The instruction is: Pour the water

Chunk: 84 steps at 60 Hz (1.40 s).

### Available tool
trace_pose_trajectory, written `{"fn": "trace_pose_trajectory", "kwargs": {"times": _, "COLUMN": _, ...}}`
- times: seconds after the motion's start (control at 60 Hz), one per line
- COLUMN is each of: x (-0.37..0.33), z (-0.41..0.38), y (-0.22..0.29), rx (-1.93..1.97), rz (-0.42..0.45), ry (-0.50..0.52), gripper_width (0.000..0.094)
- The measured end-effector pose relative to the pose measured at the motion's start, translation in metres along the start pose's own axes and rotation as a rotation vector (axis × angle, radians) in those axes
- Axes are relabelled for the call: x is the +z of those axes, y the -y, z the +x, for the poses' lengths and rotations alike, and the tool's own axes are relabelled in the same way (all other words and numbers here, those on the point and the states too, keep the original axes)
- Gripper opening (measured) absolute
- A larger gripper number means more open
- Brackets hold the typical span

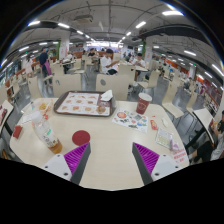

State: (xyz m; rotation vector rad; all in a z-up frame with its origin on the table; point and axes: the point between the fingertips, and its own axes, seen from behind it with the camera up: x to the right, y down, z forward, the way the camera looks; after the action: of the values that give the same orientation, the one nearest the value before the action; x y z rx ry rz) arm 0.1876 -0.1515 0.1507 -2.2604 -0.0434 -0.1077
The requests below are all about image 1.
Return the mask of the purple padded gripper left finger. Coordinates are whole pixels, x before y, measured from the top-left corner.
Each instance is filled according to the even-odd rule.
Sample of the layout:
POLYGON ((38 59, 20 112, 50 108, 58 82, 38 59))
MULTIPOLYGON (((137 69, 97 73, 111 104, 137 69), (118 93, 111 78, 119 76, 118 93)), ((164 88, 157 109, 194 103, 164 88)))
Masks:
POLYGON ((43 166, 43 169, 79 185, 90 153, 90 144, 85 143, 65 155, 56 154, 43 166))

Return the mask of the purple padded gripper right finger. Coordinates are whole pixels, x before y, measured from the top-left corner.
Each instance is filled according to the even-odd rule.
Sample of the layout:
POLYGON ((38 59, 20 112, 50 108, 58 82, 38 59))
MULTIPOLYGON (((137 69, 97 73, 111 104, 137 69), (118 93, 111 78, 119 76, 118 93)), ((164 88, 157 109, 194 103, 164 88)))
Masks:
POLYGON ((135 157, 142 181, 148 185, 181 169, 169 155, 156 152, 134 143, 132 153, 135 157))

